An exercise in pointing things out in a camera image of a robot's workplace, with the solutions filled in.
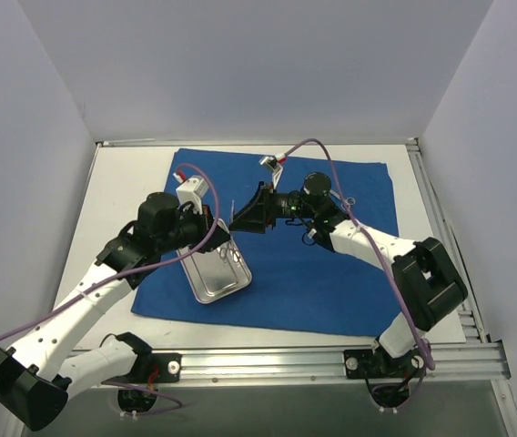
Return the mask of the steel clamp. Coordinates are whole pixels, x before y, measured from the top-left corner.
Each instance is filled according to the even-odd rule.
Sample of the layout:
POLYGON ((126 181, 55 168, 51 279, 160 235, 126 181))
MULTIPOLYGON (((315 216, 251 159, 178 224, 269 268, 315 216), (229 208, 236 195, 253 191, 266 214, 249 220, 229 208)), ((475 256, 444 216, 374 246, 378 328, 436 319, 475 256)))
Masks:
POLYGON ((229 264, 240 265, 243 260, 238 246, 233 241, 218 247, 218 255, 222 261, 229 264))

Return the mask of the steel forceps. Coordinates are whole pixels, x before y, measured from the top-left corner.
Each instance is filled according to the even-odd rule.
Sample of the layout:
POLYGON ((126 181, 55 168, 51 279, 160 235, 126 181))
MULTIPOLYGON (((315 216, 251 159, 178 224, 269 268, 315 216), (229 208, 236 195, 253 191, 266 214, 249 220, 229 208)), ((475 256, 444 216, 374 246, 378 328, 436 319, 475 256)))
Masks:
POLYGON ((356 199, 354 197, 347 197, 344 199, 338 198, 338 202, 342 210, 349 211, 355 206, 356 199))

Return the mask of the steel instrument tray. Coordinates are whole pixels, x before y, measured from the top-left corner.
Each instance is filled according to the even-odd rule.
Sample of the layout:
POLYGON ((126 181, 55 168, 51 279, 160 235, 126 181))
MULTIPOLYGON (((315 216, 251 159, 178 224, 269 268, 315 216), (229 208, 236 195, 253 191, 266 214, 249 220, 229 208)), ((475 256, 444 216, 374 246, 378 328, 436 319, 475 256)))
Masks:
POLYGON ((244 258, 240 265, 225 263, 217 249, 209 253, 196 252, 182 259, 181 265, 196 301, 205 305, 246 288, 252 281, 244 258))

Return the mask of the blue surgical cloth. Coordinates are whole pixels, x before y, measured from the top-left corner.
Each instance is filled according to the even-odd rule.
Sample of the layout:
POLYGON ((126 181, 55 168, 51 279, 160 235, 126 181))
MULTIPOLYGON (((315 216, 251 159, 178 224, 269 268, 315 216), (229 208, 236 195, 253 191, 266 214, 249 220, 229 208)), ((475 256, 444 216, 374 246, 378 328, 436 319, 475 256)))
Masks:
MULTIPOLYGON (((219 215, 228 219, 231 202, 241 208, 261 180, 270 174, 259 155, 181 148, 171 168, 189 163, 210 176, 218 196, 219 215)), ((399 235, 392 181, 383 163, 335 161, 346 198, 355 198, 354 215, 375 229, 399 235)), ((299 190, 304 177, 322 172, 331 178, 327 160, 291 158, 278 189, 299 190)), ((209 304, 199 303, 180 264, 155 270, 137 290, 132 312, 178 320, 311 331, 346 336, 380 335, 400 308, 384 272, 377 267, 320 246, 305 244, 304 228, 278 220, 265 234, 236 232, 252 280, 243 290, 209 304)))

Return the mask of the steel tweezers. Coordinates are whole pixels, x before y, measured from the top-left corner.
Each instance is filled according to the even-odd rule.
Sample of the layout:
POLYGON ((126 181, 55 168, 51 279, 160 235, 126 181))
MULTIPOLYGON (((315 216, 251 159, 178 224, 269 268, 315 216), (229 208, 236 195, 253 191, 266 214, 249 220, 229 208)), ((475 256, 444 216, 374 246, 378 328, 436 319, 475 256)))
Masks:
POLYGON ((234 218, 235 218, 235 214, 236 214, 236 206, 235 206, 235 200, 232 199, 231 200, 231 204, 230 204, 230 211, 229 211, 229 217, 228 217, 228 225, 230 225, 234 218))

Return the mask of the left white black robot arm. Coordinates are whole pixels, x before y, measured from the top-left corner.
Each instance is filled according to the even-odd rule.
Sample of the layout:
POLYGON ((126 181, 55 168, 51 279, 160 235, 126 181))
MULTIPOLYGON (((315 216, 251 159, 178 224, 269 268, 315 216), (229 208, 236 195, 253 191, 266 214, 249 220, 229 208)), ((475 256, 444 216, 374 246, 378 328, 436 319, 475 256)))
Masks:
POLYGON ((0 403, 28 430, 53 422, 78 393, 118 376, 142 381, 151 347, 126 332, 77 356, 72 349, 93 326, 174 252, 182 260, 217 249, 229 234, 218 207, 196 193, 147 196, 137 218, 104 246, 85 276, 44 318, 20 329, 22 338, 0 347, 0 403))

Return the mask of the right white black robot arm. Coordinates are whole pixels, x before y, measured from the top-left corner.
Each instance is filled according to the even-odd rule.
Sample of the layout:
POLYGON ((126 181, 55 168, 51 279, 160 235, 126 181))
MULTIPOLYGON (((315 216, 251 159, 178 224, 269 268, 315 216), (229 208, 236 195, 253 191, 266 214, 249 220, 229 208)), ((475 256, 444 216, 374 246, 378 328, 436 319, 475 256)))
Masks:
POLYGON ((430 370, 435 362, 426 335, 468 297, 461 275, 443 244, 434 237, 404 239, 354 219, 330 179, 307 175, 299 190, 281 193, 261 182, 250 201, 232 213, 234 231, 263 233, 280 219, 296 220, 320 247, 351 256, 383 270, 400 313, 376 339, 371 354, 376 372, 390 376, 416 351, 430 370))

